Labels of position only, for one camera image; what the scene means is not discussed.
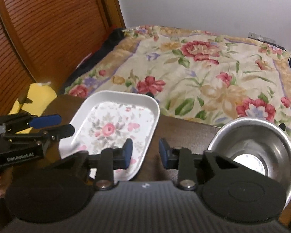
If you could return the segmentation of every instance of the silver screw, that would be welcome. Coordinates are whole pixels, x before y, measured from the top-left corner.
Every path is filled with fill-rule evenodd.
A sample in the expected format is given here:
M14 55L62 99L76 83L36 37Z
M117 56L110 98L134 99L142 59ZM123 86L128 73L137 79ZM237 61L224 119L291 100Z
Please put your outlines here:
M192 180L182 180L180 181L180 185L185 189L191 189L195 187L196 183Z
M111 182L109 180L99 180L96 182L96 186L100 189L106 189L111 186Z

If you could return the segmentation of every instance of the bowl rim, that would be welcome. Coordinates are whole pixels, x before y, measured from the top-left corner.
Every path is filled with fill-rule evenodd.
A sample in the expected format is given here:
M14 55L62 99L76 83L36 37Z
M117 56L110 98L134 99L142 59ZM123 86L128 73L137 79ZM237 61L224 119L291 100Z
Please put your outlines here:
M240 118L232 120L231 122L224 125L216 133L216 135L214 136L214 138L210 142L207 150L213 150L218 145L221 138L224 137L231 128L237 128L237 127L241 127L244 125L263 125L266 128L270 128L273 132L275 132L277 135L279 135L281 137L282 141L286 144L286 146L288 146L289 152L291 154L291 141L286 136L286 134L282 131L281 128L279 128L278 126L276 126L275 124L273 124L269 121L258 119L258 118L252 118L252 117L240 117ZM288 205L290 200L291 200L291 188L290 188L289 193L286 197L286 204L285 204L284 208L286 208L286 206Z

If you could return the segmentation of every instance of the metal bowl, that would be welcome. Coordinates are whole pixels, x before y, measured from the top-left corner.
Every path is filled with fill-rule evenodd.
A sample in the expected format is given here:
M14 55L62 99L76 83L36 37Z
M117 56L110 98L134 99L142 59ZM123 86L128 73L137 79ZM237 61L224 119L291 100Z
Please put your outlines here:
M223 126L208 150L278 181L291 200L291 141L276 125L256 118L242 117Z

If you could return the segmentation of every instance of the white tray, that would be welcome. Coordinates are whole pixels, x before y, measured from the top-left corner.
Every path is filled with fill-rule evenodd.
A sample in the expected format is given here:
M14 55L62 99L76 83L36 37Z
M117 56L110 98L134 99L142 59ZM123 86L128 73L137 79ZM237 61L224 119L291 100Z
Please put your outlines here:
M122 147L133 140L133 154L128 169L114 171L114 180L130 180L139 171L159 119L159 106L143 94L100 91L88 97L70 124L72 137L60 140L59 153L65 158L80 150L99 154L108 147ZM95 178L96 169L90 177Z

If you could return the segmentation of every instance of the wooden table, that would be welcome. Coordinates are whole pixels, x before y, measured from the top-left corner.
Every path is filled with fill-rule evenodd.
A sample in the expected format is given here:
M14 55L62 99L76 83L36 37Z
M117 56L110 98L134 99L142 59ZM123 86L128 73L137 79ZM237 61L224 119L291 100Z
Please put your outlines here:
M83 99L69 95L60 95L47 107L44 114L60 114L62 124L67 124L83 101ZM161 115L144 162L133 181L176 180L177 170L165 170L162 167L158 152L158 140L160 138L165 137L170 146L187 147L194 153L202 153L207 149L218 130L217 127ZM28 168L41 168L58 159L60 159L58 143L54 143L48 149L45 159L31 162L26 167L16 168L15 175L16 177L20 176L27 172ZM282 212L280 221L291 228L291 201Z

